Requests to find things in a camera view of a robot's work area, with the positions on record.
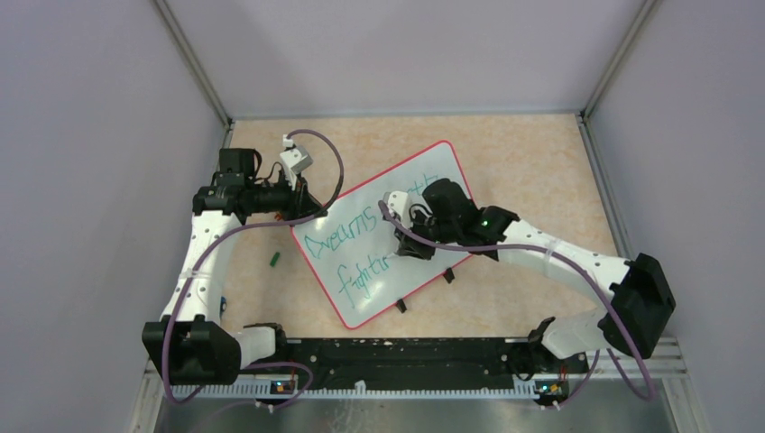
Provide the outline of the pink framed whiteboard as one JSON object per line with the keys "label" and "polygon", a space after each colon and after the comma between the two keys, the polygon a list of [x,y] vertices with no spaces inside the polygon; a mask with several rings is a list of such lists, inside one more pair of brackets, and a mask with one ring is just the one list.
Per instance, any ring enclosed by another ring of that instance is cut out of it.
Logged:
{"label": "pink framed whiteboard", "polygon": [[385,260],[398,241],[378,208],[383,196],[405,191],[420,203],[437,180],[470,191],[454,146],[440,141],[342,193],[325,217],[292,228],[292,237],[343,325],[356,329],[395,306],[398,299],[436,281],[468,253],[439,250],[429,261]]}

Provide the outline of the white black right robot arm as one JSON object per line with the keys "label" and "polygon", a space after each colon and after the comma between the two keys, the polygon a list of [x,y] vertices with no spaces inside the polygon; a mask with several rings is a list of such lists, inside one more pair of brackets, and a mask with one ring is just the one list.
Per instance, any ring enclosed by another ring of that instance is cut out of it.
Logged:
{"label": "white black right robot arm", "polygon": [[420,203],[391,191],[380,204],[395,227],[396,255],[430,260],[436,251],[483,255],[527,267],[590,298],[594,309],[547,318],[529,339],[531,364],[552,372],[571,355],[598,349],[649,359],[676,301],[658,259],[587,250],[550,235],[502,207],[478,207],[449,179],[427,186]]}

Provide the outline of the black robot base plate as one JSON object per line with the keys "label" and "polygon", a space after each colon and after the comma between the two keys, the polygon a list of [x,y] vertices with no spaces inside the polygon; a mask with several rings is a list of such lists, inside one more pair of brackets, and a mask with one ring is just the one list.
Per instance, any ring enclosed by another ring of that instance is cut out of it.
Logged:
{"label": "black robot base plate", "polygon": [[537,343],[505,337],[302,338],[264,358],[268,372],[313,380],[311,390],[511,389],[545,376],[586,373],[583,354],[563,360]]}

